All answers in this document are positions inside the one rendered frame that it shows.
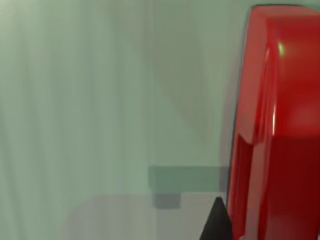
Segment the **black object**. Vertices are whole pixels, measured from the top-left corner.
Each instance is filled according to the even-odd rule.
[[[217,197],[199,240],[233,240],[232,222],[221,197]]]

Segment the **stapler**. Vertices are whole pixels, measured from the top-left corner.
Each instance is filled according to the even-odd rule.
[[[317,240],[320,229],[320,11],[252,7],[226,206],[200,240]]]

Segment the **red plastic casing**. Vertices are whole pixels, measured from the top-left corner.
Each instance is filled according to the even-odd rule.
[[[316,240],[320,228],[320,13],[253,7],[236,113],[234,239]]]

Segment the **red device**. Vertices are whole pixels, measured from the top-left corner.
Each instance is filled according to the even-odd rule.
[[[320,12],[260,5],[248,21],[227,211],[234,240],[317,240]]]

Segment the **recessed red panel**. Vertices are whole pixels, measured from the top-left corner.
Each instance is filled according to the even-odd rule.
[[[252,8],[228,212],[235,240],[316,240],[320,228],[320,13]]]

